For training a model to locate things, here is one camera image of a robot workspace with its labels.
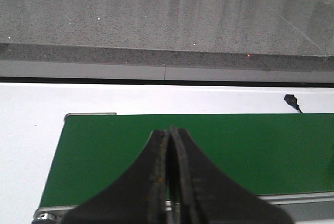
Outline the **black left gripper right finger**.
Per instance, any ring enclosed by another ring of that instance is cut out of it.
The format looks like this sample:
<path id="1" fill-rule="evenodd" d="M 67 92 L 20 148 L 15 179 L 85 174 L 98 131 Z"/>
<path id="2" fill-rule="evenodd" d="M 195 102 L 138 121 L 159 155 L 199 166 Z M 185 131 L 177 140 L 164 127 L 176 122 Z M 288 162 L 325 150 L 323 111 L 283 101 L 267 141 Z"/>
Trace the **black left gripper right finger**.
<path id="1" fill-rule="evenodd" d="M 230 179 L 184 128 L 170 128 L 169 187 L 181 223 L 292 223 L 283 209 Z"/>

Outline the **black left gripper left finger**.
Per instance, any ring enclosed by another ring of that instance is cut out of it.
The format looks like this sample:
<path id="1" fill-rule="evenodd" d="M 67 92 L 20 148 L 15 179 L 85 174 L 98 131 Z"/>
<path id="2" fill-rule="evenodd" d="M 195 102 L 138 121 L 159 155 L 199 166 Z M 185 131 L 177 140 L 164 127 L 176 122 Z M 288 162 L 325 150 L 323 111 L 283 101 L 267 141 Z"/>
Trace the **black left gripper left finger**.
<path id="1" fill-rule="evenodd" d="M 131 166 L 102 192 L 70 210 L 62 223 L 167 223 L 169 134 L 154 130 Z"/>

